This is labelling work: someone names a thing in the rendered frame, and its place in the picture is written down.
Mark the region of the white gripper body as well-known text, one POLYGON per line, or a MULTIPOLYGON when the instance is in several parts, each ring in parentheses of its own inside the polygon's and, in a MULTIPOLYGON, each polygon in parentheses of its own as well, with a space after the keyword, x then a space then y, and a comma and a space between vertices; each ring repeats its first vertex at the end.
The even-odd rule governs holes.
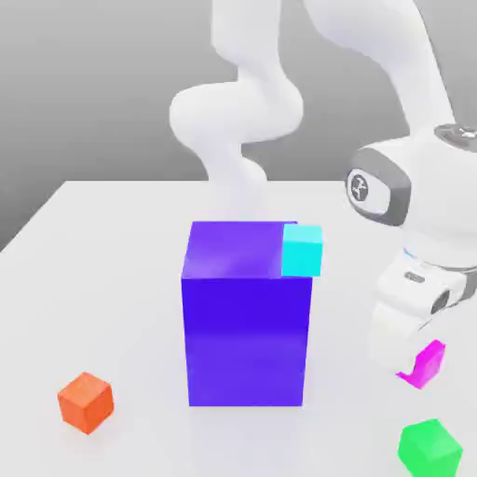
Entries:
POLYGON ((422 330, 433 321, 428 315, 413 315, 384 301, 373 309, 369 333, 369 357, 391 373, 411 374, 422 344, 422 330))

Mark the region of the small magenta cube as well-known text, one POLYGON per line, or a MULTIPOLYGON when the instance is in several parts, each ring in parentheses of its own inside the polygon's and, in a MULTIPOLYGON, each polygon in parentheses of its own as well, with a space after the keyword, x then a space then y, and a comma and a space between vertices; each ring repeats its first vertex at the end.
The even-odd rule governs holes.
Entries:
POLYGON ((424 388, 439 373, 444 352, 445 344, 433 340, 417 354, 413 371, 410 374, 399 372, 397 376, 414 388, 424 388))

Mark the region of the small cyan cube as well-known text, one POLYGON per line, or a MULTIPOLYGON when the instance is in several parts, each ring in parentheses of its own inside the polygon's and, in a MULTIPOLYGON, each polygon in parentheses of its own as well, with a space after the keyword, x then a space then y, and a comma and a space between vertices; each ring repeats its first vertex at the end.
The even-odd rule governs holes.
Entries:
POLYGON ((285 224, 281 275, 314 278, 321 275, 322 229, 318 225, 285 224))

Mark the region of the small green cube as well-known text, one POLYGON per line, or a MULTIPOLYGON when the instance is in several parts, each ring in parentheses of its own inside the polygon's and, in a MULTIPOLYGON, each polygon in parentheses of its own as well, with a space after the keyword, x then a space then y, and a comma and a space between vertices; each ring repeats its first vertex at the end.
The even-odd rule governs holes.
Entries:
POLYGON ((437 418, 402 429, 398 457, 413 477, 456 477, 462 454, 460 443, 437 418))

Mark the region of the small orange cube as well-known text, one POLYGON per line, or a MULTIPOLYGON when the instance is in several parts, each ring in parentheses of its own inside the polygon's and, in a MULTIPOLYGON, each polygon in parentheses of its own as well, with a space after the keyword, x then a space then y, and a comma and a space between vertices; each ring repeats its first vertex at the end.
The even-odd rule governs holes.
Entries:
POLYGON ((115 408, 112 387, 84 372, 57 394, 64 422, 89 435, 115 408))

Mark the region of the large blue box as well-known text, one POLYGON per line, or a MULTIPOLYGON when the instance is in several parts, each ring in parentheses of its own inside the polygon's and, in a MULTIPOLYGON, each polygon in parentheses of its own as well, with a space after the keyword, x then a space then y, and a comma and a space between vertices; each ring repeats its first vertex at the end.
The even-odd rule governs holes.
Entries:
POLYGON ((181 276, 190 405, 302 405, 312 280, 282 275, 285 226, 191 224, 181 276))

